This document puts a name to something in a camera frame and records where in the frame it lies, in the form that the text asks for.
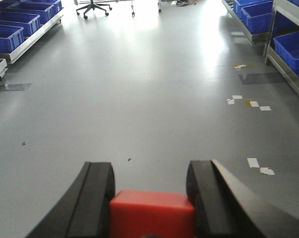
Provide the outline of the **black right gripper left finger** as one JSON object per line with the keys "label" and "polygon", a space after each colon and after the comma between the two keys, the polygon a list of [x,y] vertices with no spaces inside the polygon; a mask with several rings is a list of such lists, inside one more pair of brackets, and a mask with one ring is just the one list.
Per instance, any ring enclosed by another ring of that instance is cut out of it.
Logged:
{"label": "black right gripper left finger", "polygon": [[29,238],[107,238],[115,196],[110,162],[85,162],[68,190],[30,231]]}

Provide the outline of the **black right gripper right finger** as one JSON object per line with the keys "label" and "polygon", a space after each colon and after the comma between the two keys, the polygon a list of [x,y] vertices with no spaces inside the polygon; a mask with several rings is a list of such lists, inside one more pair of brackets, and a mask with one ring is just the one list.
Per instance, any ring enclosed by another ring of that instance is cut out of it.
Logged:
{"label": "black right gripper right finger", "polygon": [[299,219],[256,195],[217,160],[189,162],[186,194],[197,238],[299,238]]}

